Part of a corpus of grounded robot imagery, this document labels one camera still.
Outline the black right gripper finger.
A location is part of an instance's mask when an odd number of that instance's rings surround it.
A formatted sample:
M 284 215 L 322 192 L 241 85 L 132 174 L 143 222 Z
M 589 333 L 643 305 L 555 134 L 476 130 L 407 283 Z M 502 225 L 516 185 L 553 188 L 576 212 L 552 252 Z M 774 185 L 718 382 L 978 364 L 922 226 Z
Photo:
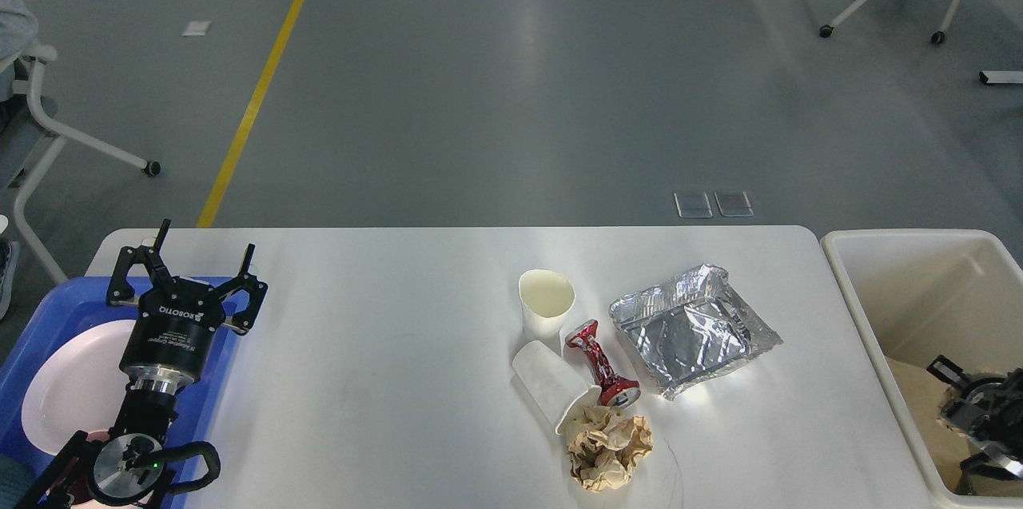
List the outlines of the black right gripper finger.
M 972 379 L 965 374 L 964 368 L 958 367 L 953 360 L 943 355 L 936 356 L 925 370 L 960 394 L 972 384 Z
M 1021 476 L 1000 465 L 987 453 L 970 455 L 958 465 L 961 476 L 957 481 L 959 495 L 980 497 L 1020 497 Z

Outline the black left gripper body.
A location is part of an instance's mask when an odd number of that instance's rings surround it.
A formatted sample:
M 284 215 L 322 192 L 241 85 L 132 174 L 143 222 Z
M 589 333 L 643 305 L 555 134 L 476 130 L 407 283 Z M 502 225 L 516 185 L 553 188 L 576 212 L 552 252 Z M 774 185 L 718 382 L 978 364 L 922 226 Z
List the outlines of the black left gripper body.
M 118 368 L 135 388 L 187 388 L 201 381 L 226 311 L 220 300 L 146 293 Z

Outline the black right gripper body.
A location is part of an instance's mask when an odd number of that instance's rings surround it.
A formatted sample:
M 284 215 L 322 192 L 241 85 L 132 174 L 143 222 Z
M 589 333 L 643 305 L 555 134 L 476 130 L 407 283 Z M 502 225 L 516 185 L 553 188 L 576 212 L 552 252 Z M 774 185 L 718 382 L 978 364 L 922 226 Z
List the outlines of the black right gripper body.
M 976 374 L 968 376 L 973 381 L 985 375 Z M 993 427 L 991 428 L 993 432 L 991 432 L 990 439 L 973 439 L 973 437 L 967 436 L 967 434 L 965 436 L 978 444 L 982 451 L 986 451 L 991 458 L 999 455 L 1000 458 L 1020 462 L 1022 448 L 1022 370 L 1015 368 L 1015 370 L 1005 374 L 1005 377 L 1007 377 L 1007 380 L 1002 384 L 1000 391 L 997 392 L 1000 399 L 997 401 L 997 408 L 994 411 Z

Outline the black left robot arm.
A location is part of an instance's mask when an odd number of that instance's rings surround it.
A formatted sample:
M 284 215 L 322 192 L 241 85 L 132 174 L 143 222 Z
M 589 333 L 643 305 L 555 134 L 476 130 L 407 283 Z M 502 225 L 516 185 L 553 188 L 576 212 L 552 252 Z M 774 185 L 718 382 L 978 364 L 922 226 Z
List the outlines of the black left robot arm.
M 110 507 L 161 506 L 168 495 L 198 491 L 218 479 L 221 461 L 208 441 L 167 444 L 180 392 L 201 382 L 216 334 L 251 331 L 268 291 L 251 272 L 255 245 L 246 247 L 236 276 L 213 286 L 174 276 L 161 258 L 171 221 L 151 245 L 118 252 L 105 292 L 107 305 L 131 306 L 137 316 L 118 368 L 125 397 L 107 439 L 76 431 L 16 502 L 18 508 L 70 508 L 84 483 Z

